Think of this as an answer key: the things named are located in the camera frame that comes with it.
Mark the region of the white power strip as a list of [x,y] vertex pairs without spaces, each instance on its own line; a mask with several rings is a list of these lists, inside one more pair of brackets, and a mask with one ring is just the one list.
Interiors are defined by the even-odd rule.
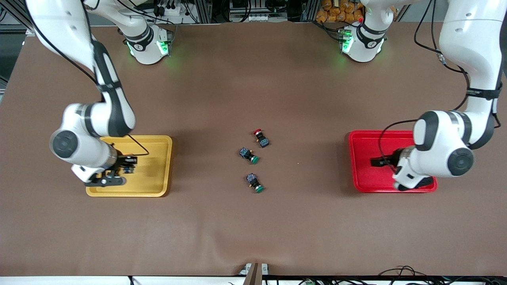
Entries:
[[189,8],[183,0],[154,0],[155,16],[190,16]]

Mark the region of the green mushroom push button switch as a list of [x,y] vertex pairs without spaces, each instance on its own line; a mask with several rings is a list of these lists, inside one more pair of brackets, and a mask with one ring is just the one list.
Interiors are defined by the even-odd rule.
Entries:
[[260,160],[260,157],[252,153],[252,150],[245,147],[241,148],[238,153],[243,159],[248,160],[251,164],[254,165],[257,164],[257,162]]
[[264,186],[259,182],[257,176],[253,173],[250,173],[246,176],[246,180],[249,186],[255,190],[255,193],[261,193],[264,191]]

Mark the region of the yellow plastic tray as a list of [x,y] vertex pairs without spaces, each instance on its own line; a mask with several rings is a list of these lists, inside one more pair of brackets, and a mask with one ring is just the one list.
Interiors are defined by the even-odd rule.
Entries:
[[122,154],[137,156],[134,173],[120,175],[123,186],[86,187],[92,197],[161,197],[170,184],[173,141],[166,135],[134,135],[133,137],[104,137]]

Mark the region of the red plastic tray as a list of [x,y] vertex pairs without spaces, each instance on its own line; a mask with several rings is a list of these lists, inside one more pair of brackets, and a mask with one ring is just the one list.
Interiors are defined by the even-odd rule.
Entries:
[[372,167],[370,164],[371,158],[381,157],[379,142],[386,156],[414,144],[412,132],[407,130],[390,130],[383,135],[380,130],[350,132],[348,144],[355,188],[362,193],[400,193],[393,187],[395,181],[388,166]]

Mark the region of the pile of orange bags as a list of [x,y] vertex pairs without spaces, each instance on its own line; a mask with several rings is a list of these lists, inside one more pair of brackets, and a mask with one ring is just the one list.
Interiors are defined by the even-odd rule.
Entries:
[[362,22],[365,6],[353,0],[320,0],[315,21],[324,22]]

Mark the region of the red mushroom push button switch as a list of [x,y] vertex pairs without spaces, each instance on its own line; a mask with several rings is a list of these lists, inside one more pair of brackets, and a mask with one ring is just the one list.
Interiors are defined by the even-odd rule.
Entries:
[[268,138],[265,137],[265,135],[264,135],[264,133],[263,133],[263,131],[261,129],[256,129],[253,132],[253,134],[255,135],[256,141],[257,141],[257,143],[259,144],[259,146],[261,148],[265,148],[265,147],[267,147],[270,144]]

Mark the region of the black electronics box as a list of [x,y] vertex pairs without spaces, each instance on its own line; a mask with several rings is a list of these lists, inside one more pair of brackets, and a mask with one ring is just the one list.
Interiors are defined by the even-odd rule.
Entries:
[[229,22],[288,21],[288,0],[223,0],[221,12]]

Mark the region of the brown table mat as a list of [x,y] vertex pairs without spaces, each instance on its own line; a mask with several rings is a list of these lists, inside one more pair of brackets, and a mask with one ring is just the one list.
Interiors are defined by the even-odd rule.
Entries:
[[232,275],[255,262],[297,276],[403,265],[507,275],[506,79],[502,127],[469,173],[430,194],[354,187],[349,132],[449,110],[465,94],[461,74],[413,43],[415,27],[393,24],[381,53],[358,64],[311,23],[189,25],[151,66],[115,28],[94,28],[134,109],[134,135],[173,139],[169,190],[158,198],[90,197],[51,153],[65,107],[99,93],[27,37],[0,104],[0,276]]

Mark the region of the aluminium frame post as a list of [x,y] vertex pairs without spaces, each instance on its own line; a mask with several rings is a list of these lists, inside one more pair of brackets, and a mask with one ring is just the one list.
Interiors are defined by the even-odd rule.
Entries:
[[198,22],[200,24],[212,23],[213,0],[194,0]]
[[316,15],[321,8],[321,0],[302,0],[303,10],[301,14],[301,21],[313,20],[315,21]]

